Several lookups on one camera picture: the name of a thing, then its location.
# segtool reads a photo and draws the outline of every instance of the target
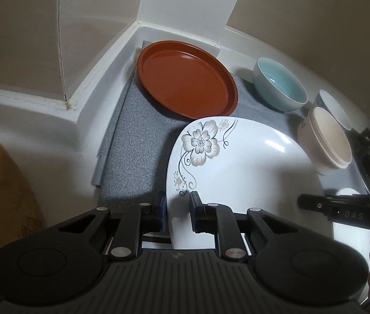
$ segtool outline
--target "plate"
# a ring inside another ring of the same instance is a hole
[[[191,119],[229,115],[237,105],[236,84],[211,54],[179,41],[147,46],[137,60],[145,89],[162,105]]]
[[[207,117],[185,127],[175,142],[166,179],[168,221],[175,249],[214,248],[214,236],[192,231],[189,193],[245,214],[250,207],[332,237],[332,223],[300,210],[302,193],[323,195],[310,159],[291,138],[234,117]]]

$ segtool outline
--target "ridged black panel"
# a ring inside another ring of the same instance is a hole
[[[357,304],[311,308],[270,294],[245,264],[219,259],[213,250],[146,250],[113,263],[89,292],[51,307],[0,302],[0,314],[296,314],[365,313]]]

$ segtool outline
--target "black device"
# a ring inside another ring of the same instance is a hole
[[[357,251],[258,208],[234,214],[193,191],[193,230],[216,248],[142,249],[164,202],[97,208],[1,248],[0,313],[364,313]]]

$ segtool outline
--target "round brown plate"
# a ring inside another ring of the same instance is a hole
[[[230,115],[236,108],[237,88],[228,70],[188,43],[149,45],[138,57],[137,72],[153,98],[188,118]]]

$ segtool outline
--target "light blue bowl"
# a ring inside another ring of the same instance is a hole
[[[308,100],[306,90],[295,75],[269,58],[259,58],[256,61],[253,84],[260,96],[280,111],[294,111]]]

